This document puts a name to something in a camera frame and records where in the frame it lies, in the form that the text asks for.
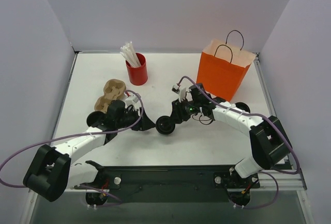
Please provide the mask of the orange paper bag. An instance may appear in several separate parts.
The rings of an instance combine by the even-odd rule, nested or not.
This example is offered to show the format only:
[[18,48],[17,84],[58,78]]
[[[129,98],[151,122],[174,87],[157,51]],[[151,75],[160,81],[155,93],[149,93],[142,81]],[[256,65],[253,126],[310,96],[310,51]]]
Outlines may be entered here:
[[233,32],[241,34],[234,29],[225,41],[213,39],[203,49],[197,74],[197,82],[202,83],[207,92],[226,101],[232,100],[256,57],[244,50],[244,40],[240,47],[229,44]]

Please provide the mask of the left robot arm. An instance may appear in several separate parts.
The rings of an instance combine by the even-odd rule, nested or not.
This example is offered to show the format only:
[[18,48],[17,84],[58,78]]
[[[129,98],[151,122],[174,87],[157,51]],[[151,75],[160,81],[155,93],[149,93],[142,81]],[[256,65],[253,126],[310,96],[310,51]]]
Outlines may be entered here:
[[106,112],[94,111],[87,117],[88,129],[56,146],[47,144],[37,152],[23,179],[23,185],[53,202],[66,188],[88,183],[100,188],[105,182],[103,166],[93,161],[77,161],[90,151],[106,145],[120,131],[146,131],[155,123],[146,115],[143,107],[127,106],[122,100],[114,100]]

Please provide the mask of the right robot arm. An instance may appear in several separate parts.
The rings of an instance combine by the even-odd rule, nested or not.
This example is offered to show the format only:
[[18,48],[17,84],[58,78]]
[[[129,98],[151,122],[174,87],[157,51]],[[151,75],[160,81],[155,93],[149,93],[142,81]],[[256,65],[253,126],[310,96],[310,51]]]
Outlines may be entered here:
[[285,144],[285,132],[275,116],[270,116],[267,120],[252,116],[248,108],[240,109],[225,99],[212,97],[201,83],[189,88],[175,84],[172,91],[178,95],[178,99],[172,101],[171,115],[157,121],[157,129],[164,127],[165,135],[171,134],[177,124],[201,114],[212,121],[228,124],[249,138],[251,155],[232,167],[229,174],[232,185],[242,186],[249,176],[271,169],[290,153]]

